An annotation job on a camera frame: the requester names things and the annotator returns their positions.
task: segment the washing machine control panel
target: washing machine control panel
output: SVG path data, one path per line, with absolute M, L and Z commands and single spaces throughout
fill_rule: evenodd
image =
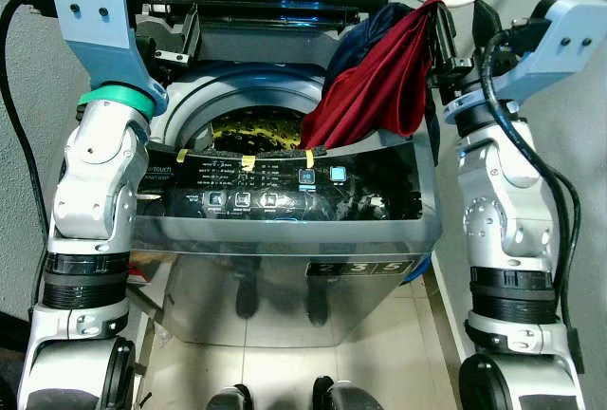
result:
M 149 154 L 138 214 L 300 221 L 421 217 L 411 142 L 314 158 Z

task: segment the yellow tape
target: yellow tape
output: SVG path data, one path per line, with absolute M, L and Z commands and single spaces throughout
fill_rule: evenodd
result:
M 255 156 L 243 156 L 240 163 L 243 165 L 243 171 L 253 171 L 253 168 L 255 167 Z
M 183 163 L 183 160 L 186 159 L 186 154 L 190 152 L 190 149 L 181 149 L 179 154 L 177 154 L 177 163 Z
M 305 151 L 305 160 L 306 160 L 306 167 L 312 168 L 314 166 L 314 154 L 312 154 L 312 150 L 311 149 L 307 149 Z

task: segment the floor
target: floor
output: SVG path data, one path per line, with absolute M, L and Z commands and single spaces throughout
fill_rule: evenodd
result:
M 421 278 L 393 291 L 338 347 L 193 345 L 156 329 L 136 408 L 204 409 L 242 382 L 256 410 L 309 410 L 320 375 L 353 382 L 385 410 L 457 408 Z

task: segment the red cloth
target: red cloth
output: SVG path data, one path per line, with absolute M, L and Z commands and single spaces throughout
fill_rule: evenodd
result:
M 427 0 L 394 25 L 362 62 L 333 82 L 302 121 L 301 149 L 352 144 L 384 128 L 411 135 L 426 108 L 426 76 L 432 65 L 427 30 L 436 4 Z

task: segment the navy blue cloth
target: navy blue cloth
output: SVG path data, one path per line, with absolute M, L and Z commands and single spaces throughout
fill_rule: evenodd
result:
M 322 95 L 324 96 L 335 79 L 348 68 L 357 66 L 373 46 L 388 33 L 398 21 L 407 16 L 413 9 L 404 4 L 391 3 L 382 7 L 376 14 L 361 21 L 348 31 L 341 40 L 338 49 L 326 69 Z M 436 106 L 432 92 L 428 92 L 426 104 L 426 124 L 430 134 L 434 165 L 438 164 L 440 129 L 436 117 Z

